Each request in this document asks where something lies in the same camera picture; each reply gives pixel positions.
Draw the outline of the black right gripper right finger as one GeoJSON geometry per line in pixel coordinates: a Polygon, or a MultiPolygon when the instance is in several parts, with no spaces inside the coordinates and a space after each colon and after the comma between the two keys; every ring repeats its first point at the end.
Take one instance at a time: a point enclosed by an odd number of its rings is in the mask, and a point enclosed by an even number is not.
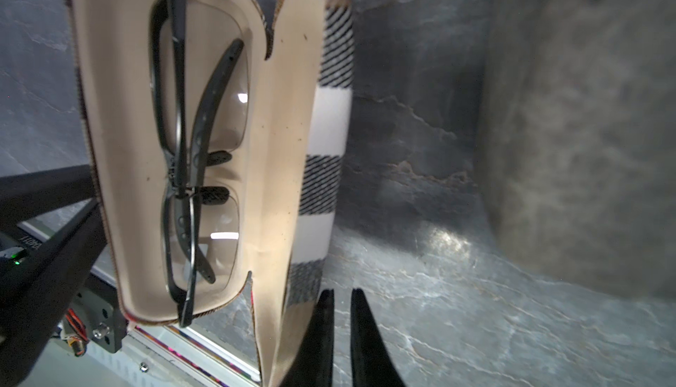
{"type": "Polygon", "coordinates": [[[360,288],[351,292],[350,359],[354,387],[405,386],[360,288]]]}

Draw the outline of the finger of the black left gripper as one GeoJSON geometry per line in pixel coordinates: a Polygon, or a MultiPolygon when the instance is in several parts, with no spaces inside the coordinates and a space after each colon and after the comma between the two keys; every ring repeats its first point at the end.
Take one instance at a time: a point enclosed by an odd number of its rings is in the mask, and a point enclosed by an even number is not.
{"type": "Polygon", "coordinates": [[[26,379],[107,244],[89,201],[29,260],[1,281],[1,385],[26,379]]]}
{"type": "Polygon", "coordinates": [[[88,164],[2,177],[1,228],[7,229],[94,196],[88,164]]]}

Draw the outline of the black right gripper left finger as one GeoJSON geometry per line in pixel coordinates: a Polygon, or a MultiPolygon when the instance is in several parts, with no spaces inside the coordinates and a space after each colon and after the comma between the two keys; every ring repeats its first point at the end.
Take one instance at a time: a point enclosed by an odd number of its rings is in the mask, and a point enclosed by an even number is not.
{"type": "Polygon", "coordinates": [[[329,387],[333,383],[334,290],[321,292],[298,354],[282,386],[329,387]]]}

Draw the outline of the beige case black glasses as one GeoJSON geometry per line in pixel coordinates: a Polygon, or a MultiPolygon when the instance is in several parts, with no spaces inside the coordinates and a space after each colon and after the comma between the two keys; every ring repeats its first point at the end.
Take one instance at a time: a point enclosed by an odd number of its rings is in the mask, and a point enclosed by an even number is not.
{"type": "Polygon", "coordinates": [[[126,318],[187,327],[252,289],[265,386],[306,336],[350,124],[351,0],[65,0],[126,318]]]}

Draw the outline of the grey case red glasses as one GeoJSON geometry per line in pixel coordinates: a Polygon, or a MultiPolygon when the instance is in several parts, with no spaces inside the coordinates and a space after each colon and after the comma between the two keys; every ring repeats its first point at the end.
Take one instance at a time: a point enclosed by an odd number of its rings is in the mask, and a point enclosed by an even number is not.
{"type": "Polygon", "coordinates": [[[675,0],[495,0],[475,174],[515,264],[675,297],[675,0]]]}

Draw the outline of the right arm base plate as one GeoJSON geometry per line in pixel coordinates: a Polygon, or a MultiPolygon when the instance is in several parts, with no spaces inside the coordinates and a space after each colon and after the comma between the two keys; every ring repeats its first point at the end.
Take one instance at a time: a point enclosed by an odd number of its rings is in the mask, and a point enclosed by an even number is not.
{"type": "Polygon", "coordinates": [[[116,289],[91,274],[75,293],[51,340],[77,358],[99,349],[114,355],[123,347],[127,327],[116,289]]]}

